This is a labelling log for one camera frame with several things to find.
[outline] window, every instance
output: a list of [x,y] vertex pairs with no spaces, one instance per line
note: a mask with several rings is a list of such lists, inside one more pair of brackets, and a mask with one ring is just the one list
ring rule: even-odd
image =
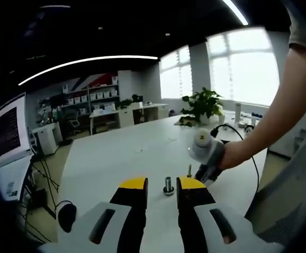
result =
[[279,73],[265,29],[245,28],[208,38],[211,87],[226,100],[269,106]]
[[162,99],[180,99],[193,94],[188,46],[161,58],[160,90]]

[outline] ceiling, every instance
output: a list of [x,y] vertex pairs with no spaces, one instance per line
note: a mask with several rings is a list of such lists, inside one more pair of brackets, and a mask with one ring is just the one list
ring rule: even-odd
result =
[[[250,25],[289,31],[289,17],[279,0],[234,2]],[[51,4],[70,8],[40,8]],[[106,71],[142,70],[155,61],[80,63],[48,72],[18,87],[24,79],[69,61],[105,55],[161,57],[183,45],[197,44],[209,35],[239,27],[239,20],[222,0],[0,3],[0,95],[34,91]]]

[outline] metal bolt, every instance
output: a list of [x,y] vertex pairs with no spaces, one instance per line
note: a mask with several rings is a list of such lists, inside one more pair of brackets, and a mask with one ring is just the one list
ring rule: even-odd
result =
[[170,177],[165,178],[164,194],[167,196],[171,196],[174,194],[174,187],[172,186]]
[[187,177],[188,177],[188,178],[191,178],[191,177],[192,177],[192,165],[191,165],[191,164],[188,166],[188,174],[187,174]]

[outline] green plant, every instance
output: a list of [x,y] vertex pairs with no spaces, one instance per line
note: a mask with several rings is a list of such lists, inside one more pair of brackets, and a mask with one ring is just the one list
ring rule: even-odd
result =
[[[223,105],[223,103],[219,101],[219,98],[221,96],[215,91],[210,91],[203,87],[201,92],[195,92],[193,96],[184,96],[182,98],[183,101],[188,102],[190,109],[182,109],[181,113],[191,115],[191,118],[197,123],[200,123],[200,116],[204,114],[207,118],[212,115],[222,115],[219,105]],[[190,116],[181,117],[179,120],[181,125],[185,120],[188,121],[185,125],[189,125]]]

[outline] computer mouse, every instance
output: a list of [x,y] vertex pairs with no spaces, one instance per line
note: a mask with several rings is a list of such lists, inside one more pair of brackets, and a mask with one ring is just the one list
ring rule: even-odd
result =
[[75,222],[75,215],[77,207],[74,204],[66,204],[58,212],[58,223],[60,227],[66,232],[71,232],[72,225]]

